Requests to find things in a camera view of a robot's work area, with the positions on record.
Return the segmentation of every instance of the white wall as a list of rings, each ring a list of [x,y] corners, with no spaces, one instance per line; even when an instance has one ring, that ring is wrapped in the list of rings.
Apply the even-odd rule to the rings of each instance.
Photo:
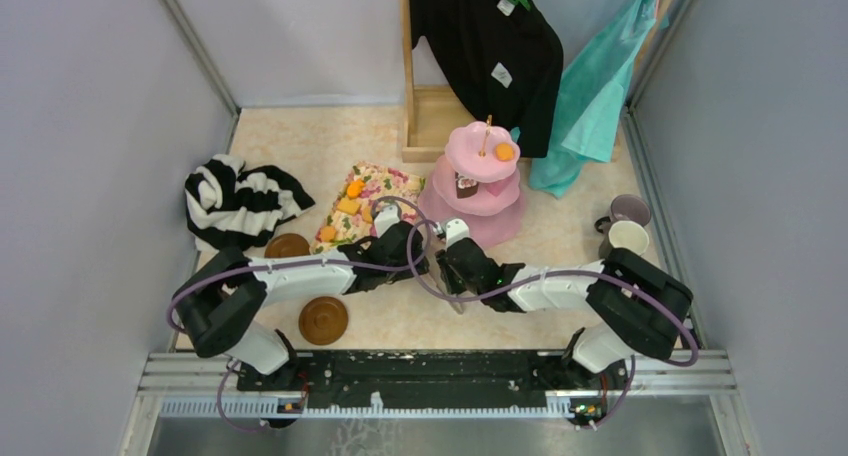
[[[157,0],[0,0],[0,441],[114,454],[229,116]]]
[[[534,0],[566,64],[629,0]],[[398,103],[398,0],[180,0],[241,106]],[[443,84],[426,44],[416,82]]]
[[[845,454],[848,6],[697,0],[638,107],[763,454]]]

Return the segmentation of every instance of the wooden rack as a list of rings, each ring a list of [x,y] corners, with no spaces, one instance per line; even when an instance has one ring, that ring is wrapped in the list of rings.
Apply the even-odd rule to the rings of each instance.
[[[660,0],[657,21],[668,14],[674,0]],[[406,79],[404,118],[401,125],[401,157],[407,163],[433,162],[444,153],[450,132],[474,121],[447,85],[416,85],[412,70],[412,33],[409,22],[409,0],[400,0],[403,34],[403,68]],[[645,55],[657,34],[655,25],[636,56],[634,72],[638,74]]]

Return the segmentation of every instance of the teal cloth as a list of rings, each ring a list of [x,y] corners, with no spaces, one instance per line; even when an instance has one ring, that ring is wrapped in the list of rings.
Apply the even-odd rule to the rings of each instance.
[[[548,155],[533,160],[529,184],[562,197],[588,161],[609,162],[633,62],[656,21],[656,0],[623,8],[565,69]],[[513,139],[520,128],[511,132]]]

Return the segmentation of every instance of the striped cloth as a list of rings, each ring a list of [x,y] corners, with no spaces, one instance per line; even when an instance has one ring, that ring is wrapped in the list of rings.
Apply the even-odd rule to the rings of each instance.
[[[265,246],[277,226],[315,205],[280,168],[244,166],[240,158],[218,154],[186,178],[186,220],[198,250]]]

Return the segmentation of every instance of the beige tabletop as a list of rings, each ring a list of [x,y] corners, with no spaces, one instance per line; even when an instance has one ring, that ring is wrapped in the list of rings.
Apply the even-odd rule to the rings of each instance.
[[[426,176],[432,163],[403,163],[398,128],[400,108],[324,107],[245,109],[230,154],[244,158],[248,168],[273,164],[303,184],[316,205],[283,224],[277,234],[299,233],[311,241],[330,210],[351,166],[358,161],[378,163]],[[639,194],[626,144],[616,162],[588,164],[562,199],[530,190],[522,229],[511,241],[487,251],[498,262],[567,267],[597,259],[601,236],[593,222],[605,214],[612,198]],[[528,166],[520,164],[522,175]],[[261,248],[246,252],[262,256]],[[211,257],[201,255],[202,265]],[[645,255],[657,264],[652,245]],[[597,316],[583,311],[497,313],[482,303],[469,303],[458,314],[451,306],[401,281],[374,291],[340,297],[347,306],[347,332],[328,349],[535,349],[563,348]],[[308,300],[292,300],[260,311],[257,320],[283,331],[299,349],[314,348],[298,330],[298,315]],[[190,348],[181,335],[177,348]]]

